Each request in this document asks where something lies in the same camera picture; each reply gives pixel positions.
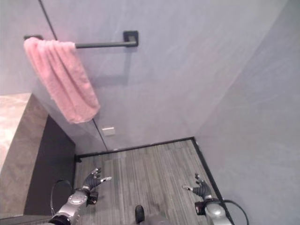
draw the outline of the glove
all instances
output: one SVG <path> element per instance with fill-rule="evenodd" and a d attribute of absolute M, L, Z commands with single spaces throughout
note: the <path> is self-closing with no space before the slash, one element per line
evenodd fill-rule
<path fill-rule="evenodd" d="M 94 169 L 84 180 L 82 188 L 91 191 L 92 189 L 94 189 L 95 187 L 101 184 L 100 176 L 101 176 L 101 167 Z"/>
<path fill-rule="evenodd" d="M 211 198 L 211 190 L 205 180 L 200 179 L 200 176 L 196 173 L 196 184 L 198 187 L 189 187 L 187 185 L 183 185 L 182 187 L 188 191 L 192 191 L 194 194 L 200 196 L 202 199 Z"/>

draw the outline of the gray floor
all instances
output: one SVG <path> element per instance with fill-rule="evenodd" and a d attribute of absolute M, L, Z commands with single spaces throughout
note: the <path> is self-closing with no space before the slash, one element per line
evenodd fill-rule
<path fill-rule="evenodd" d="M 83 158 L 77 164 L 75 186 L 80 187 L 96 166 L 102 167 L 102 177 L 112 180 L 100 185 L 99 201 L 82 212 L 80 225 L 135 224 L 137 204 L 147 215 L 164 215 L 175 225 L 207 224 L 194 209 L 201 198 L 181 187 L 195 184 L 195 172 L 208 181 L 191 141 Z"/>

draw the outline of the marble countertop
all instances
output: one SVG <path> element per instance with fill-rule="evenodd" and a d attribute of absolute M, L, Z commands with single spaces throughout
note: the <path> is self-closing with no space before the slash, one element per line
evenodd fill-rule
<path fill-rule="evenodd" d="M 30 95 L 0 96 L 0 172 Z"/>

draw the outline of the wall outlet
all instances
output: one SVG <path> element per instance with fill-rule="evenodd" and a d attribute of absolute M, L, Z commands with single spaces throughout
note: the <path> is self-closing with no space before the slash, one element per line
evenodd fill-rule
<path fill-rule="evenodd" d="M 104 136 L 112 136 L 112 135 L 116 134 L 114 127 L 102 128 L 102 132 L 103 132 Z"/>

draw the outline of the black cable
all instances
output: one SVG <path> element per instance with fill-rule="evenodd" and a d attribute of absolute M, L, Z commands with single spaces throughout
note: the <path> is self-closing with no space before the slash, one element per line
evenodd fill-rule
<path fill-rule="evenodd" d="M 70 181 L 68 181 L 68 180 L 65 180 L 65 179 L 59 179 L 58 181 L 56 181 L 56 182 L 53 184 L 52 189 L 51 189 L 51 197 L 50 197 L 50 209 L 51 209 L 51 214 L 52 214 L 52 216 L 54 216 L 54 214 L 55 214 L 55 210 L 54 210 L 54 207 L 53 207 L 53 191 L 54 191 L 56 185 L 57 185 L 58 183 L 60 183 L 60 182 L 63 182 L 63 181 L 64 181 L 66 184 L 68 184 L 68 185 L 70 186 L 71 192 L 73 193 L 73 187 L 72 187 Z"/>
<path fill-rule="evenodd" d="M 249 225 L 249 219 L 248 219 L 248 216 L 247 216 L 246 212 L 243 210 L 243 208 L 242 208 L 239 204 L 237 204 L 236 202 L 234 202 L 234 201 L 232 201 L 232 200 L 228 200 L 228 199 L 223 200 L 223 202 L 224 202 L 224 203 L 231 203 L 231 204 L 237 206 L 237 207 L 244 213 L 245 218 L 246 218 L 246 221 L 247 221 L 247 225 Z"/>

